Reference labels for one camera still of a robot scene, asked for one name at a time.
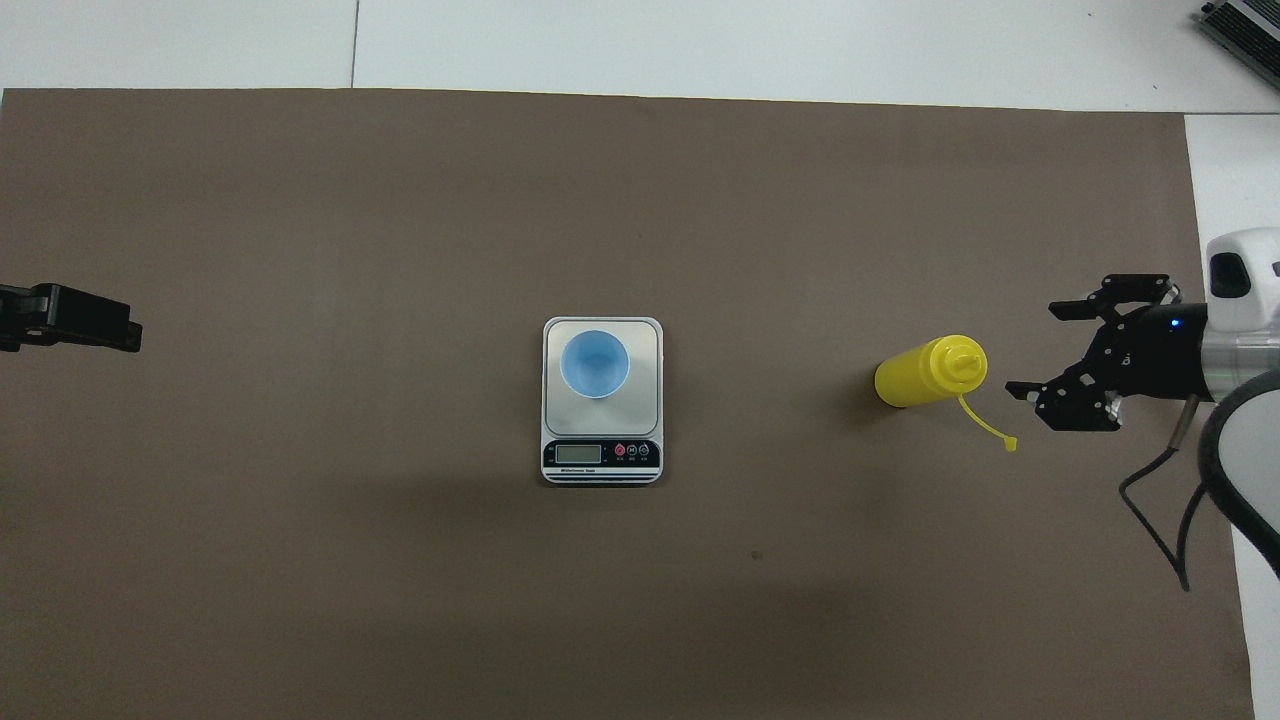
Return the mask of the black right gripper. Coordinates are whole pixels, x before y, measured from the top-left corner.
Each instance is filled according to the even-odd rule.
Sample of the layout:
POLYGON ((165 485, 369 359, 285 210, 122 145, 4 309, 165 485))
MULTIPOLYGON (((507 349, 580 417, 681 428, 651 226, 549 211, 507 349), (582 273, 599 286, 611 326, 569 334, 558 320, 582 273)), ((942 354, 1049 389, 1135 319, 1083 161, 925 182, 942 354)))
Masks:
POLYGON ((1108 274, 1084 299, 1050 302, 1061 322, 1103 320, 1085 360, 1051 380, 1009 380, 1005 391, 1059 432, 1119 430, 1120 396, 1210 398, 1201 350, 1208 309, 1180 301, 1169 275, 1108 274), (1125 304, 1144 306, 1121 315, 1125 304))

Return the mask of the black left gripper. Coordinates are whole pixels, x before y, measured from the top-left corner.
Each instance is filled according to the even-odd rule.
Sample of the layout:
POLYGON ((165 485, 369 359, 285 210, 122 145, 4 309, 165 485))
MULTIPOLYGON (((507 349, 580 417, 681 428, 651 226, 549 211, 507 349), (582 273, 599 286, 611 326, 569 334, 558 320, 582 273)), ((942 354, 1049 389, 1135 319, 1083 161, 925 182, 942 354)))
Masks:
POLYGON ((1 351, 47 347, 32 324, 45 313, 45 333, 59 341, 137 354, 143 329, 131 320, 132 306, 64 284, 47 284, 46 297, 32 288, 1 284, 1 351))

